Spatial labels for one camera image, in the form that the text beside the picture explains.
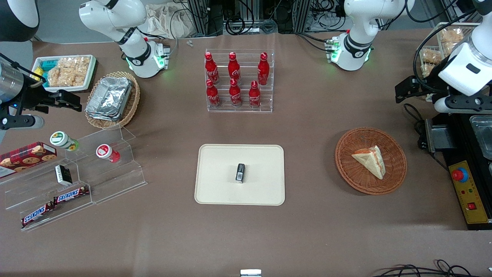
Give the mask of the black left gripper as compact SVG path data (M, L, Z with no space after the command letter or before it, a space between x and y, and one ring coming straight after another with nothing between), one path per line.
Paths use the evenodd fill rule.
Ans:
M401 103L411 97L426 97L427 95L431 95L432 103L436 103L442 98L442 79L437 75L429 75L419 82L416 75L407 77L395 86L395 95L396 103Z

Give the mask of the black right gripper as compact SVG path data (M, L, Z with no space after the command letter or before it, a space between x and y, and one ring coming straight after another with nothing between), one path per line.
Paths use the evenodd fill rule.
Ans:
M17 108L24 110L31 110L35 112L41 112L48 114L49 107L68 108L81 112L80 97L68 92L66 90L58 90L56 92L56 99L53 95L44 89L44 86L40 85L35 88L31 86L36 83L33 79L24 79L23 86L15 97L15 104Z

